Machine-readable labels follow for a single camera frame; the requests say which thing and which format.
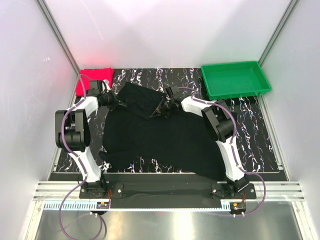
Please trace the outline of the black t shirt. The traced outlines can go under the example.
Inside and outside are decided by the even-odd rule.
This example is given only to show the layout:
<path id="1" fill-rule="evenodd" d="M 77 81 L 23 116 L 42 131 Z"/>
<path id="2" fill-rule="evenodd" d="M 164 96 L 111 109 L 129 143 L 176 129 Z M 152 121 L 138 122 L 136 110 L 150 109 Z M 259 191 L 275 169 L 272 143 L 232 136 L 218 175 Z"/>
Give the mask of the black t shirt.
<path id="1" fill-rule="evenodd" d="M 173 110 L 168 117 L 151 117 L 165 93 L 126 82 L 119 91 L 125 107 L 105 119 L 99 157 L 113 170 L 123 170 L 139 157 L 222 181 L 226 177 L 220 149 L 202 117 Z"/>

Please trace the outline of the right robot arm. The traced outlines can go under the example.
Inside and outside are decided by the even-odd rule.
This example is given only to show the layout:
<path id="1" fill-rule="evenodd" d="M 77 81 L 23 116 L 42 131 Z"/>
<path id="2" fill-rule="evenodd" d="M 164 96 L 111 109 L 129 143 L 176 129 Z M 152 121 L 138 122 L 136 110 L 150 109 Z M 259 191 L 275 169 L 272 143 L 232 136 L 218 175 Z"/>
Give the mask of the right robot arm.
<path id="1" fill-rule="evenodd" d="M 219 198 L 239 198 L 249 185 L 246 172 L 241 164 L 239 153 L 235 150 L 236 120 L 223 100 L 205 101 L 195 96 L 177 98 L 162 97 L 160 103 L 150 115 L 167 117 L 175 109 L 182 108 L 187 113 L 203 117 L 209 135 L 217 143 L 225 165 L 227 183 L 221 186 Z"/>

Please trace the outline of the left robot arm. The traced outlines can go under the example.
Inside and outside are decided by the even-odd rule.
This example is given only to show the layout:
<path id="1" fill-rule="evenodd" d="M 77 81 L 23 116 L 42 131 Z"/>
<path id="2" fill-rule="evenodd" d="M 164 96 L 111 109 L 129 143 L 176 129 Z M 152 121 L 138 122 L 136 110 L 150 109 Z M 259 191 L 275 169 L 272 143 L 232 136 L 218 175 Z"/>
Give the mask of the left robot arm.
<path id="1" fill-rule="evenodd" d="M 55 112 L 55 143 L 76 162 L 82 174 L 82 182 L 78 184 L 81 198 L 107 198 L 112 193 L 91 153 L 88 118 L 100 107 L 112 111 L 125 106 L 112 90 L 107 90 L 96 96 L 82 97 L 70 108 Z"/>

